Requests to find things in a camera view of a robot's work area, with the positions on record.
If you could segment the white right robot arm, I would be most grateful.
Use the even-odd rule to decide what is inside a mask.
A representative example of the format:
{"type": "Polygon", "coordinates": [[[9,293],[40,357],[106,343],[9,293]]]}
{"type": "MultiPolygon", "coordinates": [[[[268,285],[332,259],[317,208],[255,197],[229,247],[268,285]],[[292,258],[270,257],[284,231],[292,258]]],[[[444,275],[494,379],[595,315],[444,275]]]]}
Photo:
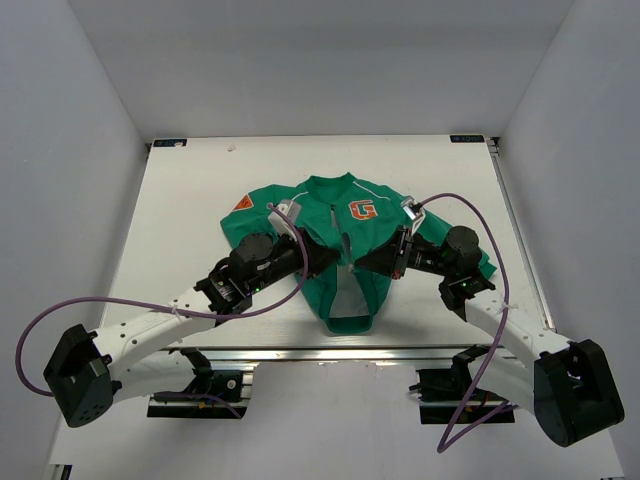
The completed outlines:
{"type": "Polygon", "coordinates": [[[451,384],[461,397],[489,391],[532,413],[555,444],[568,447],[624,420],[624,407],[603,349],[547,330],[510,306],[480,271],[476,233],[452,228],[440,245],[400,227],[358,267],[399,279],[408,269],[439,275],[445,307],[490,335],[508,355],[473,346],[452,359],[451,384]]]}

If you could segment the green varsity jacket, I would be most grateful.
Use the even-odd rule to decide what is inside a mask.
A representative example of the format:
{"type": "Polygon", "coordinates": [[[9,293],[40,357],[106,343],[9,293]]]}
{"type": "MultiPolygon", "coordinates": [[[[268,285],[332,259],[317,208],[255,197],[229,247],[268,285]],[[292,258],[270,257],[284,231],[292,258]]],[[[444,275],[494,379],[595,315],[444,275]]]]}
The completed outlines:
{"type": "Polygon", "coordinates": [[[387,185],[350,173],[311,176],[296,186],[272,184],[247,193],[220,226],[232,247],[253,233],[275,237],[267,205],[297,202],[302,210],[295,225],[317,243],[340,251],[338,263],[307,280],[302,294],[330,332],[355,335],[372,327],[391,289],[390,278],[359,269],[355,261],[410,224],[401,207],[404,198],[387,185]]]}

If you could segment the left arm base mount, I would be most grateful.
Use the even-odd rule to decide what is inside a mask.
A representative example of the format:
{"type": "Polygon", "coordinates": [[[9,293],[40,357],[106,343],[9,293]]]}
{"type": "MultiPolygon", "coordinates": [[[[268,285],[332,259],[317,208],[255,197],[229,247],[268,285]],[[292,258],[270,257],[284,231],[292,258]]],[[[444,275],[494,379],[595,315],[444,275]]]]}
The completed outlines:
{"type": "Polygon", "coordinates": [[[177,367],[188,382],[154,393],[148,418],[241,420],[248,409],[254,365],[214,360],[196,348],[172,348],[162,360],[177,367]]]}

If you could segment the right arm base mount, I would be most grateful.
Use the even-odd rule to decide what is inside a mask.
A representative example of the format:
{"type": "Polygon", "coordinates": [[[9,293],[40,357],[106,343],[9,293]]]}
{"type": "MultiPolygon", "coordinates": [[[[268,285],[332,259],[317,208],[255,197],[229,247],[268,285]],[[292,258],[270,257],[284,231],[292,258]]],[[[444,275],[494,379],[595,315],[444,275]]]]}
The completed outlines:
{"type": "MultiPolygon", "coordinates": [[[[416,380],[408,387],[407,394],[419,407],[423,425],[446,425],[463,399],[475,374],[471,366],[480,366],[489,346],[471,345],[464,350],[451,348],[412,347],[407,349],[407,360],[414,361],[416,380]]],[[[496,393],[476,387],[463,407],[458,425],[471,425],[494,408],[504,398],[496,393]]],[[[509,405],[486,420],[487,424],[514,424],[515,413],[509,405]]]]}

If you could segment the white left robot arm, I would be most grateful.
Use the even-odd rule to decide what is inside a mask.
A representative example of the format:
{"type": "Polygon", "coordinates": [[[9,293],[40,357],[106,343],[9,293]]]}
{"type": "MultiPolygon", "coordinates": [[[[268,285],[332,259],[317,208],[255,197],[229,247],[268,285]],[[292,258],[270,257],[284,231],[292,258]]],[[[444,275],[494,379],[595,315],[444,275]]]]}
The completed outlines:
{"type": "Polygon", "coordinates": [[[172,305],[94,331],[67,329],[43,372],[66,424],[78,428],[103,415],[132,386],[126,374],[151,354],[245,312],[254,294],[290,274],[307,280],[338,262],[338,250],[300,234],[300,241],[249,234],[172,305]]]}

